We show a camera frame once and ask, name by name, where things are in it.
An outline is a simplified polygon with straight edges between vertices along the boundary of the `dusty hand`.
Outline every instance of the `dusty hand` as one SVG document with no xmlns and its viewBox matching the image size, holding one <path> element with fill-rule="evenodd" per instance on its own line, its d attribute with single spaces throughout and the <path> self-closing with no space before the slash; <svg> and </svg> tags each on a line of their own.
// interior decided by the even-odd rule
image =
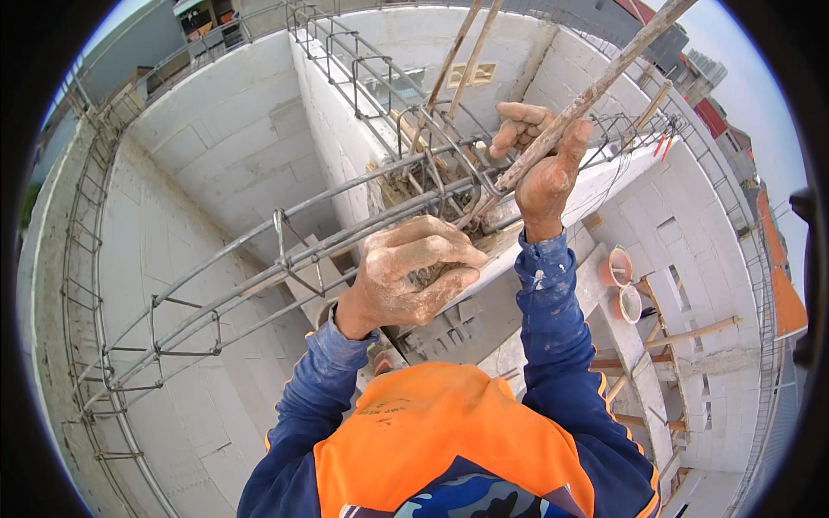
<svg viewBox="0 0 829 518">
<path fill-rule="evenodd" d="M 423 291 L 406 274 L 435 263 L 465 263 Z M 440 309 L 480 277 L 487 255 L 454 226 L 431 215 L 373 234 L 366 240 L 354 285 L 340 296 L 334 321 L 343 336 L 360 340 L 380 326 L 429 323 Z"/>
<path fill-rule="evenodd" d="M 489 148 L 493 158 L 506 156 L 509 148 L 519 151 L 526 148 L 555 119 L 547 108 L 531 104 L 499 103 L 496 109 L 507 119 Z M 554 149 L 558 153 L 542 158 L 518 183 L 516 203 L 524 219 L 528 243 L 561 234 L 561 213 L 575 186 L 592 131 L 589 120 L 576 119 Z"/>
</svg>

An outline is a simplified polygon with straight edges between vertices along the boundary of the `window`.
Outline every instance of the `window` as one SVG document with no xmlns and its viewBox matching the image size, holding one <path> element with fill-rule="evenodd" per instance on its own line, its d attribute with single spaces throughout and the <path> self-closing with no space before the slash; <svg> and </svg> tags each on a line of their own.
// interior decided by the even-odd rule
<svg viewBox="0 0 829 518">
<path fill-rule="evenodd" d="M 492 83 L 496 67 L 497 63 L 478 63 L 475 65 L 475 72 L 469 80 L 469 84 L 485 85 L 487 83 Z M 452 65 L 452 72 L 449 74 L 449 81 L 446 84 L 446 88 L 458 88 L 458 85 L 461 84 L 461 78 L 463 77 L 463 72 L 465 70 L 466 63 Z"/>
<path fill-rule="evenodd" d="M 726 133 L 725 137 L 728 138 L 728 141 L 731 143 L 731 147 L 734 148 L 734 152 L 739 152 L 739 148 L 737 147 L 737 144 L 734 142 L 734 139 L 731 138 L 731 135 L 729 133 Z"/>
</svg>

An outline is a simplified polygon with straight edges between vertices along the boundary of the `finger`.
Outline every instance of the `finger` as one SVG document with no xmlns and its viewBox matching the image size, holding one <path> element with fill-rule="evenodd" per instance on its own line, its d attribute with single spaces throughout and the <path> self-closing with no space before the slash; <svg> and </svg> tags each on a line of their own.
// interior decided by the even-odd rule
<svg viewBox="0 0 829 518">
<path fill-rule="evenodd" d="M 515 145 L 518 137 L 524 133 L 528 124 L 507 119 L 501 124 L 498 135 L 492 139 L 492 146 L 489 147 L 489 154 L 492 158 L 503 158 L 509 149 Z"/>
<path fill-rule="evenodd" d="M 438 277 L 423 291 L 404 295 L 413 308 L 410 314 L 412 323 L 425 326 L 431 322 L 446 303 L 479 278 L 481 273 L 475 268 L 456 268 Z"/>
<path fill-rule="evenodd" d="M 372 278 L 389 282 L 435 263 L 465 263 L 477 267 L 486 262 L 487 255 L 471 244 L 454 243 L 440 235 L 430 235 L 371 252 L 366 257 L 366 271 Z"/>
<path fill-rule="evenodd" d="M 524 103 L 498 103 L 495 110 L 503 117 L 529 124 L 541 124 L 552 112 L 543 106 Z"/>
<path fill-rule="evenodd" d="M 587 139 L 593 132 L 593 124 L 589 119 L 576 119 L 565 130 L 564 137 L 558 145 L 555 169 L 567 172 L 568 176 L 575 177 L 579 170 L 584 154 L 587 152 Z"/>
<path fill-rule="evenodd" d="M 390 248 L 401 244 L 422 240 L 430 235 L 439 235 L 458 244 L 471 244 L 469 236 L 433 215 L 419 215 L 401 225 L 382 230 L 366 240 L 366 250 Z"/>
</svg>

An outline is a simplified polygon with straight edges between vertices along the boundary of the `wooden plank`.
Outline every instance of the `wooden plank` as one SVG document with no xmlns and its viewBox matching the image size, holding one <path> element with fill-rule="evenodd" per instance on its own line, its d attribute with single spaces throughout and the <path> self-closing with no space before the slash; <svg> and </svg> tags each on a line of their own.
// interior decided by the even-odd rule
<svg viewBox="0 0 829 518">
<path fill-rule="evenodd" d="M 673 357 L 670 354 L 654 355 L 651 356 L 651 361 L 654 363 L 661 361 L 673 361 Z M 619 367 L 622 367 L 622 361 L 618 358 L 611 358 L 610 360 L 593 360 L 593 362 L 590 363 L 591 369 L 613 369 Z"/>
<path fill-rule="evenodd" d="M 645 426 L 645 419 L 636 415 L 615 414 L 616 420 L 621 424 L 631 424 L 633 426 Z M 677 419 L 676 421 L 668 421 L 667 427 L 670 430 L 679 430 L 684 432 L 686 430 L 685 421 Z"/>
</svg>

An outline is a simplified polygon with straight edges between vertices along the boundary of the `wooden pole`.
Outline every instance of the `wooden pole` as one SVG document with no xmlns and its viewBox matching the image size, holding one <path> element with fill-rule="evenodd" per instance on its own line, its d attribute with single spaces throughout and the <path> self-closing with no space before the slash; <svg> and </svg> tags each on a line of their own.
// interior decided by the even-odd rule
<svg viewBox="0 0 829 518">
<path fill-rule="evenodd" d="M 613 384 L 613 388 L 610 389 L 610 392 L 608 392 L 608 397 L 606 398 L 608 403 L 613 403 L 613 400 L 616 399 L 616 396 L 618 395 L 619 391 L 627 383 L 628 383 L 628 375 L 622 374 L 621 376 L 619 376 L 619 379 L 616 380 L 616 383 Z"/>
<path fill-rule="evenodd" d="M 653 114 L 657 112 L 657 108 L 659 105 L 662 104 L 662 101 L 665 99 L 665 96 L 668 95 L 668 92 L 673 88 L 673 81 L 665 80 L 662 83 L 662 86 L 659 87 L 659 91 L 656 95 L 653 96 L 651 99 L 651 103 L 645 108 L 645 111 L 639 115 L 639 118 L 636 119 L 636 122 L 633 125 L 636 129 L 642 129 L 645 127 L 645 123 L 653 117 Z"/>
<path fill-rule="evenodd" d="M 483 27 L 481 28 L 481 34 L 478 35 L 478 40 L 475 41 L 475 47 L 472 49 L 472 54 L 469 56 L 469 61 L 467 61 L 466 68 L 463 69 L 461 82 L 460 84 L 458 84 L 458 89 L 455 90 L 455 96 L 452 98 L 451 105 L 449 105 L 449 112 L 446 114 L 446 116 L 449 119 L 454 118 L 455 110 L 458 109 L 458 103 L 461 102 L 461 95 L 463 95 L 463 89 L 467 87 L 467 85 L 473 78 L 473 74 L 475 73 L 475 65 L 478 62 L 478 55 L 481 54 L 481 49 L 483 48 L 483 42 L 487 40 L 487 36 L 489 36 L 489 30 L 495 23 L 495 17 L 498 16 L 498 11 L 501 10 L 501 5 L 503 3 L 504 0 L 494 0 L 492 2 L 492 6 L 489 8 L 487 19 L 486 21 L 484 21 Z"/>
<path fill-rule="evenodd" d="M 530 146 L 521 153 L 521 156 L 512 164 L 502 177 L 496 182 L 499 189 L 512 189 L 518 182 L 535 166 L 550 150 L 559 143 L 564 136 L 565 130 L 570 123 L 584 116 L 593 104 L 601 99 L 610 85 L 618 79 L 633 61 L 642 54 L 648 45 L 653 43 L 688 7 L 694 5 L 696 0 L 670 0 L 656 16 L 633 37 L 619 56 L 608 63 L 601 77 L 573 99 L 570 104 L 555 118 Z M 481 212 L 488 211 L 497 205 L 500 197 L 496 198 L 489 193 L 481 194 L 481 200 L 475 205 L 469 214 L 464 216 L 457 227 L 462 229 L 473 217 Z"/>
<path fill-rule="evenodd" d="M 720 320 L 717 323 L 711 324 L 709 326 L 700 327 L 699 329 L 695 329 L 694 331 L 683 332 L 678 335 L 673 336 L 665 336 L 664 338 L 660 338 L 659 340 L 651 340 L 645 342 L 645 349 L 652 349 L 653 347 L 659 346 L 666 346 L 668 344 L 677 342 L 679 340 L 685 340 L 687 338 L 696 338 L 697 336 L 707 335 L 708 333 L 712 333 L 714 331 L 719 331 L 724 327 L 730 327 L 736 325 L 738 322 L 743 320 L 741 317 L 734 315 L 731 318 L 726 318 L 725 320 Z"/>
<path fill-rule="evenodd" d="M 463 44 L 463 40 L 466 39 L 466 35 L 467 33 L 469 33 L 469 27 L 472 26 L 472 22 L 475 20 L 475 16 L 477 16 L 478 11 L 481 10 L 482 5 L 483 0 L 473 0 L 472 5 L 469 6 L 467 16 L 463 19 L 461 28 L 458 30 L 458 35 L 455 37 L 455 42 L 452 44 L 452 48 L 449 49 L 449 53 L 446 55 L 446 59 L 444 60 L 444 67 L 440 69 L 438 79 L 434 82 L 434 88 L 432 89 L 432 93 L 429 95 L 429 100 L 426 102 L 427 114 L 432 113 L 432 110 L 434 109 L 434 101 L 437 100 L 438 93 L 440 93 L 440 89 L 444 86 L 446 74 L 448 74 L 449 69 L 452 68 L 452 62 L 455 61 L 455 56 L 458 55 L 458 51 L 460 50 L 461 45 Z M 415 145 L 420 139 L 420 133 L 423 132 L 423 128 L 425 125 L 426 117 L 420 117 L 417 123 L 417 132 L 414 134 L 414 138 L 412 138 L 412 144 L 411 148 L 409 149 L 409 155 L 415 154 Z"/>
</svg>

